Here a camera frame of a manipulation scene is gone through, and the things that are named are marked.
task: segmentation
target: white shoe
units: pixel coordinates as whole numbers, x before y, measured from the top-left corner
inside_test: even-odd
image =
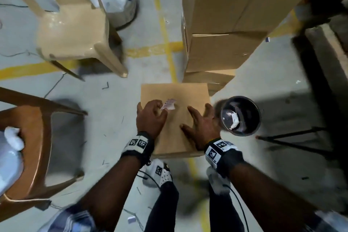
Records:
[[[223,178],[211,166],[207,168],[207,176],[215,194],[219,195],[230,193],[230,189],[228,187],[231,186],[231,182],[228,178]]]
[[[145,172],[154,179],[159,187],[168,181],[173,181],[168,165],[160,159],[152,160],[150,166],[146,167]],[[147,177],[147,179],[143,179],[145,186],[157,187],[151,178],[146,175],[144,177]]]

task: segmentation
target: wristband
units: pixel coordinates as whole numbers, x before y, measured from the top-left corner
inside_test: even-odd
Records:
[[[245,163],[237,146],[221,138],[208,142],[205,147],[205,159],[222,177],[228,176],[229,171],[237,164]]]
[[[143,167],[150,160],[153,151],[154,139],[147,132],[141,131],[128,142],[122,151],[121,157],[135,156],[140,160],[141,167]]]

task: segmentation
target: black pants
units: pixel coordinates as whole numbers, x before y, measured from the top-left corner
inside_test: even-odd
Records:
[[[211,232],[244,232],[244,226],[230,195],[216,195],[209,185],[209,216]],[[145,232],[174,232],[179,192],[172,182],[161,186],[159,195],[146,223]]]

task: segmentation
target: shirt sleeve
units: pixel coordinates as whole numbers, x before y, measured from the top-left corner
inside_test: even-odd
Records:
[[[316,211],[315,217],[303,231],[310,232],[347,232],[348,219],[337,212]]]
[[[101,232],[95,227],[93,217],[78,204],[60,210],[38,232]]]

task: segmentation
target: white cord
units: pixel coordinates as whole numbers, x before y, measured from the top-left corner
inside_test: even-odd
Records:
[[[56,206],[55,204],[52,204],[52,201],[48,198],[36,198],[36,199],[26,199],[26,200],[14,200],[10,199],[6,194],[3,194],[3,196],[6,198],[7,201],[10,202],[35,202],[35,201],[50,201],[50,207],[55,208],[55,209],[62,209],[62,207]]]

